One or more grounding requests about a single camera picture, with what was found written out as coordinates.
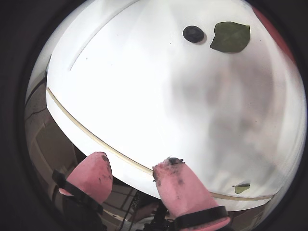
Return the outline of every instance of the white curved surface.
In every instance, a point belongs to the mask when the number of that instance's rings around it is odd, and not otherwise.
[[[250,25],[242,52],[210,48],[222,21]],[[200,27],[207,41],[186,41],[189,25]],[[243,1],[96,0],[58,42],[47,86],[79,123],[119,152],[148,168],[168,156],[183,158],[214,193],[273,195],[301,156],[306,99],[300,75]],[[101,151],[63,123],[50,100],[47,106],[81,151]],[[151,176],[108,157],[114,176],[158,197]],[[233,185],[246,182],[250,189],[236,195]],[[261,205],[232,203],[229,211]]]
[[[79,7],[77,7],[71,14],[69,14],[62,22],[61,24],[55,29],[55,31],[52,33],[48,41],[45,43],[42,51],[40,52],[38,59],[35,62],[35,65],[33,67],[28,89],[26,92],[26,100],[30,96],[33,89],[37,86],[37,84],[45,77],[45,75],[42,75],[41,73],[43,71],[46,71],[48,62],[51,58],[51,54],[55,46],[57,45],[57,42],[63,35],[63,33],[66,31],[66,29],[69,27],[69,25],[73,22],[73,20],[82,12],[91,2],[95,0],[88,0],[81,4]]]

